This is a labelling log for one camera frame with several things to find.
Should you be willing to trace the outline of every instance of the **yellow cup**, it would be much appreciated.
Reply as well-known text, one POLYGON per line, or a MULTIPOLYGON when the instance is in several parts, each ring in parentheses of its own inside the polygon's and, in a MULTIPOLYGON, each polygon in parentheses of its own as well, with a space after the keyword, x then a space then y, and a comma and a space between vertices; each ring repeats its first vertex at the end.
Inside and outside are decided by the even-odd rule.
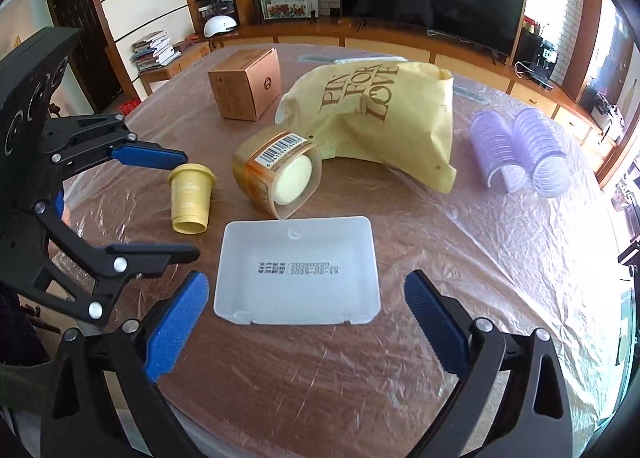
POLYGON ((183 164, 168 178, 171 186, 171 223, 174 231, 200 234, 209 223, 209 202, 216 177, 206 165, 183 164))

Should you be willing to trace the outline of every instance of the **round table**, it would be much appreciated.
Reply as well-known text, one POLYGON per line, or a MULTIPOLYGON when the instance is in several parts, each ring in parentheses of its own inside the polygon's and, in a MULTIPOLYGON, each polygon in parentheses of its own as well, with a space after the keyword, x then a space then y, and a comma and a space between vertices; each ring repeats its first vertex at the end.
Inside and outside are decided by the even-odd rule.
MULTIPOLYGON (((338 47, 265 46, 278 50, 284 92, 323 56, 370 55, 338 47)), ((513 119, 525 106, 456 76, 451 164, 458 176, 450 194, 391 167, 333 159, 323 162, 318 191, 293 216, 369 218, 380 277, 378 316, 361 326, 236 326, 212 310, 223 230, 230 221, 268 215, 236 185, 232 156, 243 140, 273 124, 278 104, 255 123, 220 117, 207 70, 238 48, 258 47, 214 51, 126 119, 141 140, 182 149, 216 174, 205 233, 172 230, 164 171, 109 162, 85 172, 67 193, 72 225, 92 244, 187 242, 202 252, 198 261, 171 267, 161 279, 132 281, 111 318, 112 326, 142 318, 191 269, 209 276, 209 304, 175 370, 160 378, 162 393, 246 456, 404 457, 456 381, 439 366, 404 302, 404 276, 422 269, 472 317, 488 317, 512 333, 549 330, 568 387, 577 455, 609 394, 620 319, 620 295, 607 290, 616 265, 614 233, 577 143, 554 124, 572 177, 564 196, 488 190, 468 139, 470 119, 482 109, 513 119)), ((498 382, 504 386, 505 377, 498 382)), ((498 391, 467 450, 482 443, 499 401, 498 391)))

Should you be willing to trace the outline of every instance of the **white plastic container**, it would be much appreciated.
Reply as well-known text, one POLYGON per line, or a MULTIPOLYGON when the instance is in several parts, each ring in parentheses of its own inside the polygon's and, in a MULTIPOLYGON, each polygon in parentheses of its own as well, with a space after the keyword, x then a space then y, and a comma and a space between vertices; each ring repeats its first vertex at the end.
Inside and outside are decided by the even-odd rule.
POLYGON ((364 216, 231 222, 213 310, 236 324, 363 324, 380 311, 364 216))

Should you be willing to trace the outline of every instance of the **yellow bag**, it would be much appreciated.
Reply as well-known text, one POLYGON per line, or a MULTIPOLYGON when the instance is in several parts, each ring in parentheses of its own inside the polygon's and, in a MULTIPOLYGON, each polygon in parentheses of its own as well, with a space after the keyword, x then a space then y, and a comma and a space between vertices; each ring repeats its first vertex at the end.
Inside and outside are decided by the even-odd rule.
POLYGON ((449 193, 453 77, 429 63, 352 61, 298 79, 276 122, 320 146, 323 159, 393 165, 449 193))

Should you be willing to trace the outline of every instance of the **white helmet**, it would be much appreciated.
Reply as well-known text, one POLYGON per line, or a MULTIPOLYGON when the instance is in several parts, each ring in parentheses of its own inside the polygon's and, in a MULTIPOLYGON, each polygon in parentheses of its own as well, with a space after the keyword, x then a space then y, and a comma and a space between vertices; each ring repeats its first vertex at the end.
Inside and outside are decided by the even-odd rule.
POLYGON ((238 24, 231 16, 214 16, 204 25, 204 36, 210 38, 214 34, 220 34, 220 32, 228 32, 238 24))

